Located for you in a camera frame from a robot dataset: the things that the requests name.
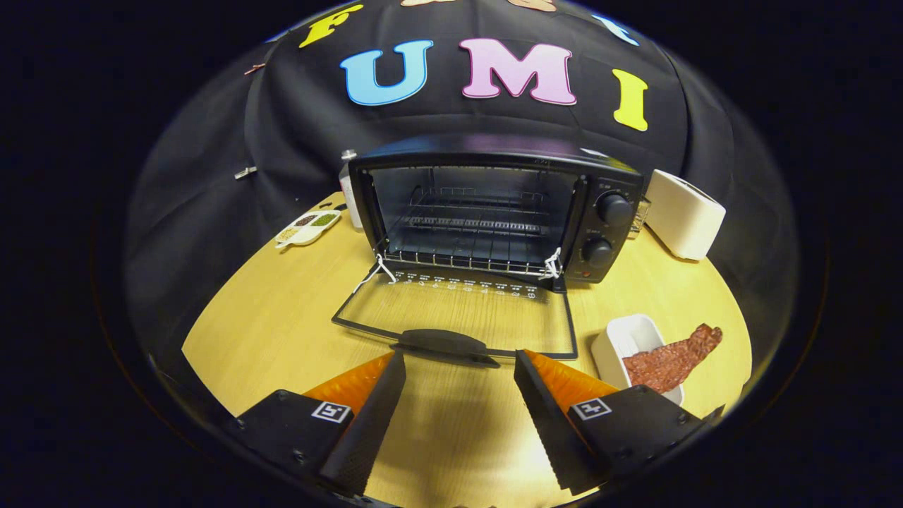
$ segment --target white string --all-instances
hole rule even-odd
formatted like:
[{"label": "white string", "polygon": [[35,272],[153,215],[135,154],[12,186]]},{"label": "white string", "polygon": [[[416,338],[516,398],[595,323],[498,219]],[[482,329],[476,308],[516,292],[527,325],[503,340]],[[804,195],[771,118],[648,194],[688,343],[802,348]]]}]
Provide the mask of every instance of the white string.
[{"label": "white string", "polygon": [[561,270],[555,265],[558,261],[558,256],[562,253],[562,248],[559,247],[555,249],[555,253],[545,261],[545,269],[548,270],[548,273],[542,275],[539,279],[542,280],[544,278],[558,278],[561,275]]},{"label": "white string", "polygon": [[378,265],[377,269],[373,270],[373,272],[370,275],[368,275],[367,278],[365,278],[364,280],[361,280],[360,283],[358,284],[358,286],[354,288],[354,291],[351,291],[352,295],[357,293],[358,289],[360,289],[361,286],[367,284],[367,281],[369,281],[371,278],[373,278],[373,276],[375,276],[377,274],[377,272],[379,271],[380,268],[382,268],[389,275],[389,278],[392,279],[392,282],[390,282],[389,284],[395,284],[395,282],[398,282],[398,279],[395,278],[395,274],[392,273],[392,270],[386,268],[386,265],[383,263],[383,257],[379,254],[377,254],[377,265]]}]

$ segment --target open oven door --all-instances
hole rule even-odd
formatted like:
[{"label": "open oven door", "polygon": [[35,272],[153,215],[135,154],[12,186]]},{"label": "open oven door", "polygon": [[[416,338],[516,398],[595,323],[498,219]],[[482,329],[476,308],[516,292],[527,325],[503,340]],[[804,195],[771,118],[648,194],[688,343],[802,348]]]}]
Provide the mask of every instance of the open oven door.
[{"label": "open oven door", "polygon": [[376,264],[332,322],[440,360],[458,350],[495,363],[489,357],[513,359],[518,349],[576,359],[567,293],[546,287],[478,270]]}]

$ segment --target white bowl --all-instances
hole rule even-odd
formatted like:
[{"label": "white bowl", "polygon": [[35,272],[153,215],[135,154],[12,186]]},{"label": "white bowl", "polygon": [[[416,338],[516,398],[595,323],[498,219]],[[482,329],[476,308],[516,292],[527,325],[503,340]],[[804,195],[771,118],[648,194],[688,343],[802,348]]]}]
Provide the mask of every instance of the white bowl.
[{"label": "white bowl", "polygon": [[[652,318],[645,314],[634,314],[609,321],[605,332],[592,342],[590,351],[596,368],[599,369],[600,379],[618,390],[624,390],[632,384],[623,359],[663,345],[665,340]],[[663,395],[680,406],[684,403],[684,385],[679,384]]]}]

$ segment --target white toaster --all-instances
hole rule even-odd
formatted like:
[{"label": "white toaster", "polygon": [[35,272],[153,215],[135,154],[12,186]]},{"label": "white toaster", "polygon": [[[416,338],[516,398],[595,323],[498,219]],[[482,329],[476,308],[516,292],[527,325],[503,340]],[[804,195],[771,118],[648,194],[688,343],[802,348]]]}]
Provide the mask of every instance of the white toaster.
[{"label": "white toaster", "polygon": [[705,257],[724,220],[724,207],[693,185],[655,170],[646,191],[652,202],[646,223],[682,259]]}]

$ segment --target oven door handle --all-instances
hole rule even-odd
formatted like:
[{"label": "oven door handle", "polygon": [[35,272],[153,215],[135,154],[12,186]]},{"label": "oven door handle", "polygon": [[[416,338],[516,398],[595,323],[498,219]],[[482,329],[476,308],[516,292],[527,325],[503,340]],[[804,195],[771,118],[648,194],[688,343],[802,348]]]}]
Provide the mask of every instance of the oven door handle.
[{"label": "oven door handle", "polygon": [[405,330],[398,338],[398,343],[391,347],[396,351],[439,362],[492,369],[501,367],[489,356],[489,350],[483,342],[450,330]]}]

